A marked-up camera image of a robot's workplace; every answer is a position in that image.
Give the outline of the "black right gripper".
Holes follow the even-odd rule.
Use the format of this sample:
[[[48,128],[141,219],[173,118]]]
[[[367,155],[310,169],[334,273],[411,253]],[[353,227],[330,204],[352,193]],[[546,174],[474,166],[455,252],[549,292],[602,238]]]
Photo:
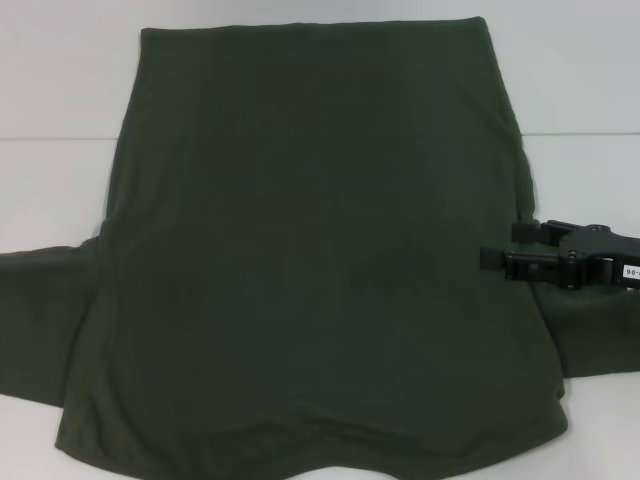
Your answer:
[[[640,290],[640,238],[616,234],[603,225],[576,229],[575,224],[556,220],[513,223],[511,234],[515,243],[544,245],[525,245],[522,250],[482,247],[481,270],[558,288],[606,285]]]

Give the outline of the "dark green shirt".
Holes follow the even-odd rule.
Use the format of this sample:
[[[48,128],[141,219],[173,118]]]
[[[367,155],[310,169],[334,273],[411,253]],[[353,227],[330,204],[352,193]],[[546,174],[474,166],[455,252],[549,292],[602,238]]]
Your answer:
[[[442,480],[640,371],[640,292],[480,267],[534,222],[489,29],[147,28],[99,234],[0,254],[0,395],[141,480]]]

